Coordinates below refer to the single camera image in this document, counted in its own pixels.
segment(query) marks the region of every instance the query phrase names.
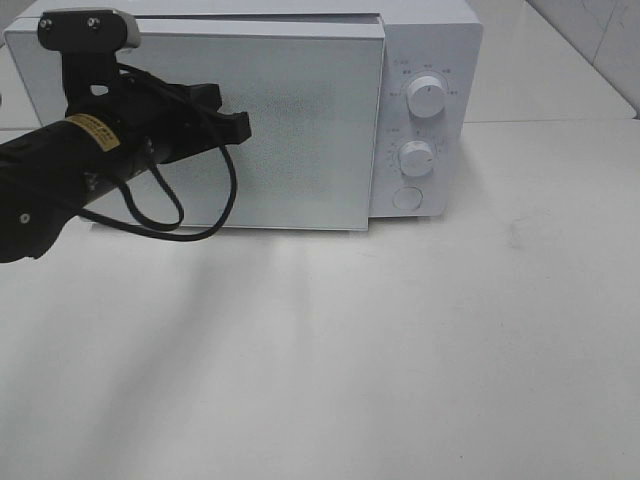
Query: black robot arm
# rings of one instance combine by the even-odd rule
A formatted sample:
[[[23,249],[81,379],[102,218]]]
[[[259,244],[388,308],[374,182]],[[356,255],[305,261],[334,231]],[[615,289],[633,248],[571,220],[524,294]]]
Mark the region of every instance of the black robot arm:
[[[192,241],[215,233],[226,221],[236,193],[235,171],[226,145],[250,138],[246,112],[224,115],[215,84],[167,84],[117,63],[115,53],[136,47],[135,19],[115,10],[46,12],[38,38],[61,53],[66,118],[0,145],[0,262],[38,258],[75,215],[148,237]],[[231,189],[222,217],[198,234],[166,233],[184,216],[162,178],[166,164],[219,148]],[[178,222],[145,217],[133,202],[129,180],[150,170],[178,208]],[[84,207],[120,189],[134,218],[128,225]]]

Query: white microwave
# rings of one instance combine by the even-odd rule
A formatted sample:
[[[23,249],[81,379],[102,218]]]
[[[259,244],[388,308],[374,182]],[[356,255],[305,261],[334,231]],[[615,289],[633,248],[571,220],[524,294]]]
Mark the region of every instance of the white microwave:
[[[43,125],[64,117],[66,100],[38,20],[76,7],[135,16],[142,43],[121,62],[219,84],[222,112],[249,113],[252,138],[230,147],[239,190],[228,226],[366,230],[372,217],[443,213],[482,37],[464,0],[39,0],[5,41]],[[222,161],[202,154],[164,173],[186,225],[219,216]],[[171,218],[151,179],[131,183],[147,214]],[[131,220],[117,193],[91,207]]]

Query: timer knob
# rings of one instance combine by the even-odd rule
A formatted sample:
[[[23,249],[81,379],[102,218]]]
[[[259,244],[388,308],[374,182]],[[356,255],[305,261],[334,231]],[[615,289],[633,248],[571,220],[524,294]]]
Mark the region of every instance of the timer knob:
[[[445,87],[433,76],[416,78],[407,88],[407,104],[416,117],[429,118],[444,108]]]
[[[423,177],[433,170],[435,156],[426,142],[405,143],[398,152],[400,170],[408,177]]]

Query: yellow label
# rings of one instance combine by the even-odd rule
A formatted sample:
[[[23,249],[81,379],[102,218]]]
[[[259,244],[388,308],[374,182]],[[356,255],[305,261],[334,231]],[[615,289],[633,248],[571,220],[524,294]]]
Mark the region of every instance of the yellow label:
[[[102,120],[86,113],[77,113],[65,118],[67,122],[79,126],[98,142],[103,152],[120,146],[120,140]]]

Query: round button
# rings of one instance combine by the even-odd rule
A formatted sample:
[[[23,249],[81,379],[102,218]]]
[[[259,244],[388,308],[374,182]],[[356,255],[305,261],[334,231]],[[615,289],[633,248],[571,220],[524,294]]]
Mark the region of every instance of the round button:
[[[401,188],[393,196],[393,204],[400,210],[415,210],[422,203],[422,192],[415,187]]]
[[[400,152],[400,170],[408,177],[423,177],[433,170],[433,150],[426,142],[405,143]]]
[[[429,118],[444,108],[445,88],[436,77],[416,78],[407,88],[407,104],[416,117]]]

